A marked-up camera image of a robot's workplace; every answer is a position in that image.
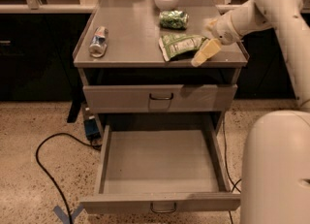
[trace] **gray tabletop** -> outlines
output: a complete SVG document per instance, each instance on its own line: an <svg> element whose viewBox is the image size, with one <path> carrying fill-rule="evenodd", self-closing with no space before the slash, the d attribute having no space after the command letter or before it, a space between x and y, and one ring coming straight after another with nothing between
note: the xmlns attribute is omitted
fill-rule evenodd
<svg viewBox="0 0 310 224"><path fill-rule="evenodd" d="M102 0L75 57L80 68L105 67L192 67L191 57L166 62L159 48L161 35L169 33L203 34L203 22L219 15L212 0L180 0L178 10L189 15L186 30L160 27L154 0ZM108 49L102 58L93 58L88 47L95 29L108 29ZM238 44L224 46L203 67L242 67L246 55Z"/></svg>

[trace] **gray drawer cabinet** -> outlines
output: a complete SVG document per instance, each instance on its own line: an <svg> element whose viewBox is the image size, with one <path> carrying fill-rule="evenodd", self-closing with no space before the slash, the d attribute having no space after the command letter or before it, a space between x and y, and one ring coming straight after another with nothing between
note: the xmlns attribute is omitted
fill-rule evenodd
<svg viewBox="0 0 310 224"><path fill-rule="evenodd" d="M211 0L180 0L179 9L191 18L188 34L219 15ZM173 31L159 27L158 14L153 0L103 0L77 45L75 65L103 143L94 194L80 199L88 213L239 207L216 135L247 54L234 44L199 68L191 54L165 62L158 38ZM99 25L109 30L108 49L95 59L87 48Z"/></svg>

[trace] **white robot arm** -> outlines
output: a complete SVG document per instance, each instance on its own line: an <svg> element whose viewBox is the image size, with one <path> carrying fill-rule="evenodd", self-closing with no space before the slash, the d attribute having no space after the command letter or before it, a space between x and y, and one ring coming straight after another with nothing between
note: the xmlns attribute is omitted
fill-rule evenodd
<svg viewBox="0 0 310 224"><path fill-rule="evenodd" d="M302 0L250 0L209 23L228 45L273 27L300 111L271 112L250 131L243 154L241 223L310 223L310 29Z"/></svg>

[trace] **drawer handle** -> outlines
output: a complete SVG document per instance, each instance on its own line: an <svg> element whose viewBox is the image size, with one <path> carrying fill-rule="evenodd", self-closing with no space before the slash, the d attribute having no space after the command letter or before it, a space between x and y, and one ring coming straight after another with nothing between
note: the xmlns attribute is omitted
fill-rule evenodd
<svg viewBox="0 0 310 224"><path fill-rule="evenodd" d="M152 100L172 100L173 93L169 97L153 97L152 94L149 94L149 98Z"/></svg>
<svg viewBox="0 0 310 224"><path fill-rule="evenodd" d="M173 213L176 212L176 203L173 204L173 209L170 210L155 210L153 203L151 203L151 211L154 213Z"/></svg>

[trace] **silver can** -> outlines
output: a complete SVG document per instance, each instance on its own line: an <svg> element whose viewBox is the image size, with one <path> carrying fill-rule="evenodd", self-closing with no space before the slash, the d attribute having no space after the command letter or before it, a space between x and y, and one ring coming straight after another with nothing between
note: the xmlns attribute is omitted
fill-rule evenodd
<svg viewBox="0 0 310 224"><path fill-rule="evenodd" d="M108 46L108 33L108 30L104 26L96 28L95 34L88 48L91 56L102 57L105 55Z"/></svg>

